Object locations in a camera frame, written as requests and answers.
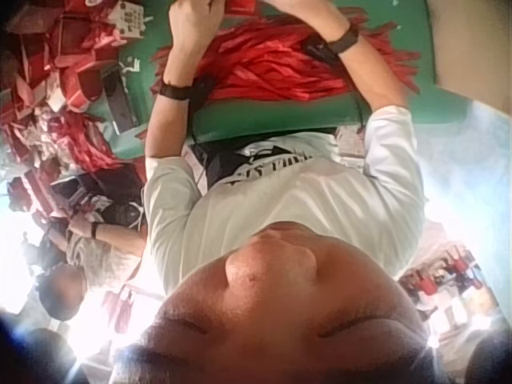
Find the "black wristband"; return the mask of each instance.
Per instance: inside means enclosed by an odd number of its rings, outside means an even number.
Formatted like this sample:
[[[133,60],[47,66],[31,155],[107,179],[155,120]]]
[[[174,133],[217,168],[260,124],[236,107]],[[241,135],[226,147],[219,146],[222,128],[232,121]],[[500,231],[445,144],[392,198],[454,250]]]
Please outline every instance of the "black wristband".
[[[90,224],[90,238],[92,238],[93,240],[96,239],[96,231],[98,230],[98,226],[100,224],[100,222],[92,222]]]
[[[193,91],[193,86],[172,86],[171,84],[163,83],[158,93],[166,98],[184,101],[192,98]]]
[[[359,30],[354,24],[350,24],[350,28],[343,36],[335,42],[328,42],[327,45],[336,54],[342,54],[359,41]]]

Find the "wrist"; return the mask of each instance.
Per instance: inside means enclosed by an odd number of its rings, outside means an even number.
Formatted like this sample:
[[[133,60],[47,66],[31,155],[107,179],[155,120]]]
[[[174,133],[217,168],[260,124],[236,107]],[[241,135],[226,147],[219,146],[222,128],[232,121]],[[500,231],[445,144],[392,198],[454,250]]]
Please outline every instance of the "wrist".
[[[327,42],[335,42],[350,28],[350,22],[332,2],[320,1],[315,7],[300,10],[295,17],[322,36]]]
[[[191,86],[202,55],[203,52],[200,50],[173,48],[169,53],[163,74],[164,83],[173,86]]]

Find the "eye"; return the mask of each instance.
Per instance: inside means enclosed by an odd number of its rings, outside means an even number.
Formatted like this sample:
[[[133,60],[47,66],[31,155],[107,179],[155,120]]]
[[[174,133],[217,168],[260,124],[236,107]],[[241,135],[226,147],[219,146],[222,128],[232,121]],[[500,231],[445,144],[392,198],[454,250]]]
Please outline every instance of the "eye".
[[[189,330],[192,330],[193,332],[196,332],[198,334],[202,334],[202,335],[208,334],[207,330],[198,326],[196,323],[186,320],[184,318],[167,318],[166,321],[173,322],[175,324],[179,324],[180,326],[183,326],[183,327],[185,327]]]
[[[354,320],[349,321],[343,321],[337,324],[336,326],[332,326],[331,328],[322,331],[318,334],[319,338],[330,338],[332,336],[335,336],[336,334],[339,334],[345,330],[348,330],[349,328],[353,328],[355,326],[360,326],[361,324],[364,324],[365,322],[371,322],[373,320],[379,320],[381,318],[375,317],[375,316],[365,316],[362,318],[356,318]]]
[[[193,316],[192,314],[172,314],[168,312],[164,313],[160,322],[168,326],[180,326],[182,328],[187,328],[188,330],[203,336],[208,334],[209,329],[209,327],[204,326],[203,324],[210,323],[205,321],[203,316],[198,317]]]

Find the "gray shirt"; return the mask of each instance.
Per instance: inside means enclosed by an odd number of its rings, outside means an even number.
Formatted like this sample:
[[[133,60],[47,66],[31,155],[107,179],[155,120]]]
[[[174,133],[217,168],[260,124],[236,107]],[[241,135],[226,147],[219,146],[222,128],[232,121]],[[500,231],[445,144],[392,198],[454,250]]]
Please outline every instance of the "gray shirt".
[[[132,275],[141,258],[107,242],[73,234],[66,249],[67,262],[82,268],[90,290],[116,290]]]

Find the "hand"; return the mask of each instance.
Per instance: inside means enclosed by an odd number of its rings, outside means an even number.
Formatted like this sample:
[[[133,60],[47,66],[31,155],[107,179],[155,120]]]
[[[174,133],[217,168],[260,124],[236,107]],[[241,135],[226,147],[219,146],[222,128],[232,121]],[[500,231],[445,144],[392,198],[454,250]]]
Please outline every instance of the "hand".
[[[226,0],[177,0],[170,7],[173,50],[199,61],[217,34]]]
[[[309,24],[326,41],[334,42],[348,31],[350,23],[330,0],[264,0],[281,12]]]
[[[77,213],[70,220],[68,229],[84,238],[90,238],[92,227],[92,223],[86,219],[83,213]]]
[[[307,15],[311,11],[325,6],[329,0],[263,0],[269,3],[274,8],[284,12],[285,14],[292,14],[298,18]]]

